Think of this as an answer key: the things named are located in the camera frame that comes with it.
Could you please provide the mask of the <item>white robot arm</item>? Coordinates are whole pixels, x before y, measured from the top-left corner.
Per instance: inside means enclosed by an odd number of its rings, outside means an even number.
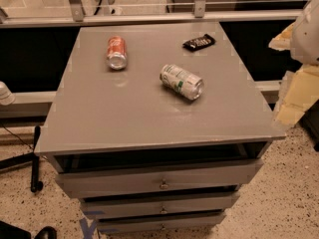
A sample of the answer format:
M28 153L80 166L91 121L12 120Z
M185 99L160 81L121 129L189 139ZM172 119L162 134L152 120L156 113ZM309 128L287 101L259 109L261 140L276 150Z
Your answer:
M281 124L294 126L319 100L319 0L310 0L296 21L273 38L268 47L289 50L291 58L302 64L280 94L274 117Z

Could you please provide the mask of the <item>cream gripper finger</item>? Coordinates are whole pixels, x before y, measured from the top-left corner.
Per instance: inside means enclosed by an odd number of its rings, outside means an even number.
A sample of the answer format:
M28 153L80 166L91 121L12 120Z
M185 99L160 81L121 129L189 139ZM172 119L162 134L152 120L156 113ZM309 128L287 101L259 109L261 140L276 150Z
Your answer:
M271 39L268 47L276 51L290 51L293 28L294 24L291 23L280 34Z
M294 126L319 100L319 67L303 65L297 72L287 72L279 90L274 120Z

